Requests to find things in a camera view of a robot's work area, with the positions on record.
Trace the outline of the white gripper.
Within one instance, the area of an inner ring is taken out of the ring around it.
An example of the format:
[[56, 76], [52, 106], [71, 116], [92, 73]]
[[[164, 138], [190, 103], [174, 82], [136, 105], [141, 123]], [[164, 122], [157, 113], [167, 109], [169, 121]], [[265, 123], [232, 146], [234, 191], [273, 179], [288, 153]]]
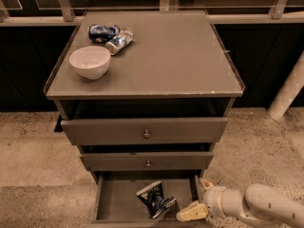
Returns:
[[225, 218], [222, 207], [222, 196], [226, 188], [223, 186], [214, 186], [212, 182], [206, 179], [201, 179], [200, 182], [203, 189], [206, 191], [203, 196], [203, 203], [205, 205], [197, 200], [192, 202], [177, 213], [176, 218], [178, 221], [185, 222], [205, 219], [208, 212], [213, 217]]

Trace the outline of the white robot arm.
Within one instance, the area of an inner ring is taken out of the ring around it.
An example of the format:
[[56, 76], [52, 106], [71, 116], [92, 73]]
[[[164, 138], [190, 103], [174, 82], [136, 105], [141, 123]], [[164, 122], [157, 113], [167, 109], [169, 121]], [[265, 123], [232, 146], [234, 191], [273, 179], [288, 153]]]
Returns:
[[216, 157], [199, 180], [202, 197], [178, 213], [224, 228], [303, 228], [303, 87], [298, 59], [270, 108], [235, 109]]

